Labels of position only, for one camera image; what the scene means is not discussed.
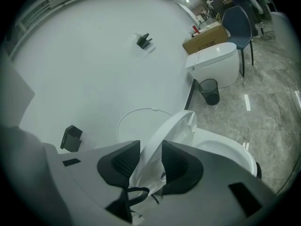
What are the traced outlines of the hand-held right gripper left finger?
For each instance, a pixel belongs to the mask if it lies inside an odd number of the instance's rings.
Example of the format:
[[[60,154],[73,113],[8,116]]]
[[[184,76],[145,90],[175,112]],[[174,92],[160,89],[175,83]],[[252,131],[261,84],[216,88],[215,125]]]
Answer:
[[[128,189],[129,179],[140,160],[140,141],[127,141],[102,148],[97,171],[111,186]]]

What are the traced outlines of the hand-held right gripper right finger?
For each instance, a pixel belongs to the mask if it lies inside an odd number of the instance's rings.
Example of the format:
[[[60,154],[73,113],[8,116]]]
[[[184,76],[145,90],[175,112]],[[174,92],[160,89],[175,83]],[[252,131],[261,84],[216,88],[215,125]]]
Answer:
[[[204,167],[196,152],[188,145],[162,141],[161,161],[166,174],[163,195],[185,194],[200,181]]]

